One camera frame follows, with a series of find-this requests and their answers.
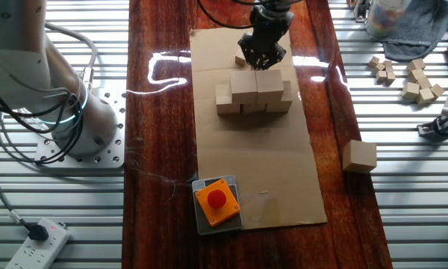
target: cardboard sheet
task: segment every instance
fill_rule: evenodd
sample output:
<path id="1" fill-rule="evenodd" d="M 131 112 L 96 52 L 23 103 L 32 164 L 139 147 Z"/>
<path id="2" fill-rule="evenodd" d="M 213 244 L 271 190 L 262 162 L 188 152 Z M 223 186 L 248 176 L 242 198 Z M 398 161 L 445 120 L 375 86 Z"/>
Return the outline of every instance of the cardboard sheet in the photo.
<path id="1" fill-rule="evenodd" d="M 246 30 L 195 30 L 190 34 L 199 178 L 235 175 L 244 229 L 326 222 L 317 168 L 299 99 L 288 34 L 280 69 L 290 81 L 287 114 L 217 116 L 215 84 L 229 83 Z"/>

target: power strip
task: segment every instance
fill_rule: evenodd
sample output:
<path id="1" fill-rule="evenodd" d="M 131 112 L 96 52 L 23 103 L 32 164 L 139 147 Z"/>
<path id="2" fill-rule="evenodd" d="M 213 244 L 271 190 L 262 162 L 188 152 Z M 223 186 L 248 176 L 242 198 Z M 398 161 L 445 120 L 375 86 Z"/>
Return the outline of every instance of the power strip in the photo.
<path id="1" fill-rule="evenodd" d="M 38 224 L 46 228 L 48 239 L 35 241 L 27 238 L 5 269 L 48 269 L 52 265 L 70 233 L 64 229 L 63 223 L 49 219 L 41 219 Z"/>

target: emergency stop button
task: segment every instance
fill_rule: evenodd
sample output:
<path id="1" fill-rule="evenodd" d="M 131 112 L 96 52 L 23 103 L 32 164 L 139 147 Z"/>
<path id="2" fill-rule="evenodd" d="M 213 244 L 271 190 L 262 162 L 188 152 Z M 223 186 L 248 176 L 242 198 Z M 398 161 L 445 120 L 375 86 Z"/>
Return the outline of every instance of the emergency stop button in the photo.
<path id="1" fill-rule="evenodd" d="M 240 212 L 240 206 L 224 179 L 197 191 L 195 195 L 212 227 Z"/>

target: metal slatted table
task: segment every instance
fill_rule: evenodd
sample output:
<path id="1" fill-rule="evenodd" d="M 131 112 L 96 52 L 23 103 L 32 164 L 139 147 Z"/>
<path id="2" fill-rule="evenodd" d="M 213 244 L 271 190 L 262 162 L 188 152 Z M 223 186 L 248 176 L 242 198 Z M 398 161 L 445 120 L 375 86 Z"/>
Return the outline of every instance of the metal slatted table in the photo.
<path id="1" fill-rule="evenodd" d="M 395 66 L 390 87 L 374 84 L 366 68 L 372 56 L 384 58 L 382 45 L 356 24 L 345 0 L 329 0 L 335 30 L 362 139 L 378 144 L 378 167 L 372 172 L 385 234 L 395 268 L 448 268 L 448 140 L 430 143 L 416 125 L 441 112 L 446 94 L 427 108 L 401 100 L 405 64 Z M 128 1 L 48 1 L 47 19 L 81 32 L 99 50 L 93 86 L 126 87 Z M 84 43 L 47 31 L 77 71 L 90 56 Z M 432 83 L 448 90 L 448 31 L 426 59 Z M 7 118 L 10 136 L 33 155 L 35 134 Z M 72 237 L 53 268 L 121 268 L 122 171 L 83 172 L 76 176 L 43 174 L 13 161 L 0 148 L 0 182 L 7 198 L 27 220 L 63 221 Z M 27 232 L 11 223 L 0 202 L 0 268 Z"/>

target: wooden cube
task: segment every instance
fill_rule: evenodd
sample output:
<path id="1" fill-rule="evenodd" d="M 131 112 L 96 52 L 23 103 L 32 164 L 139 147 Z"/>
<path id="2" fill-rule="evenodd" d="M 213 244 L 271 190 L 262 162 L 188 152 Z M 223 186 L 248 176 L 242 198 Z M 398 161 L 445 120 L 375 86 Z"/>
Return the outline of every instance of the wooden cube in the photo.
<path id="1" fill-rule="evenodd" d="M 239 114 L 240 105 L 232 104 L 231 85 L 216 84 L 216 107 L 218 115 Z"/>
<path id="2" fill-rule="evenodd" d="M 368 63 L 369 67 L 375 68 L 377 64 L 379 64 L 380 59 L 378 59 L 377 57 L 373 56 L 372 60 L 370 60 L 370 62 Z"/>
<path id="3" fill-rule="evenodd" d="M 403 88 L 402 98 L 414 100 L 417 98 L 419 93 L 420 93 L 420 85 L 409 82 Z"/>
<path id="4" fill-rule="evenodd" d="M 267 104 L 243 104 L 243 105 L 241 105 L 242 114 L 265 112 L 266 107 L 267 107 Z"/>
<path id="5" fill-rule="evenodd" d="M 389 61 L 389 60 L 386 60 L 386 61 L 383 61 L 383 65 L 384 65 L 385 67 L 392 67 L 392 66 L 393 66 L 393 63 L 392 63 L 391 61 Z"/>
<path id="6" fill-rule="evenodd" d="M 231 92 L 233 104 L 253 104 L 257 100 L 257 81 L 255 71 L 231 73 Z"/>
<path id="7" fill-rule="evenodd" d="M 423 62 L 423 59 L 415 59 L 408 65 L 408 71 L 416 70 L 416 69 L 425 69 L 426 65 Z"/>
<path id="8" fill-rule="evenodd" d="M 426 89 L 431 88 L 432 84 L 430 83 L 430 80 L 427 78 L 420 78 L 417 80 L 417 84 L 420 85 L 420 89 Z"/>
<path id="9" fill-rule="evenodd" d="M 244 57 L 244 53 L 242 53 L 241 48 L 239 48 L 236 52 L 235 62 L 242 67 L 246 65 L 246 58 Z"/>
<path id="10" fill-rule="evenodd" d="M 393 72 L 387 72 L 387 80 L 385 81 L 385 83 L 387 85 L 391 85 L 396 79 L 395 73 Z"/>
<path id="11" fill-rule="evenodd" d="M 279 102 L 284 94 L 281 70 L 255 71 L 257 80 L 257 103 Z"/>
<path id="12" fill-rule="evenodd" d="M 387 80 L 387 73 L 385 71 L 378 71 L 376 73 L 376 81 L 383 82 L 385 80 Z"/>
<path id="13" fill-rule="evenodd" d="M 434 96 L 433 96 L 432 90 L 430 90 L 429 88 L 422 89 L 418 93 L 417 103 L 418 103 L 418 105 L 428 104 L 429 102 L 431 102 L 433 100 L 433 98 L 434 98 Z"/>
<path id="14" fill-rule="evenodd" d="M 376 144 L 351 140 L 343 148 L 344 171 L 369 173 L 376 167 Z"/>
<path id="15" fill-rule="evenodd" d="M 383 71 L 385 70 L 385 66 L 383 64 L 377 64 L 375 66 L 375 72 Z"/>
<path id="16" fill-rule="evenodd" d="M 392 66 L 385 67 L 385 71 L 386 71 L 386 72 L 394 72 Z"/>
<path id="17" fill-rule="evenodd" d="M 436 99 L 438 99 L 438 97 L 442 96 L 443 93 L 445 92 L 445 89 L 440 87 L 440 85 L 438 85 L 438 84 L 435 84 L 435 86 L 431 87 L 430 90 L 432 90 L 432 93 L 434 96 L 432 101 L 435 101 Z"/>
<path id="18" fill-rule="evenodd" d="M 284 94 L 279 102 L 271 102 L 267 104 L 267 113 L 287 113 L 292 105 L 292 87 L 290 81 L 284 81 Z"/>
<path id="19" fill-rule="evenodd" d="M 408 82 L 415 83 L 418 79 L 426 78 L 426 75 L 423 70 L 415 69 L 410 71 L 406 77 L 408 79 Z"/>

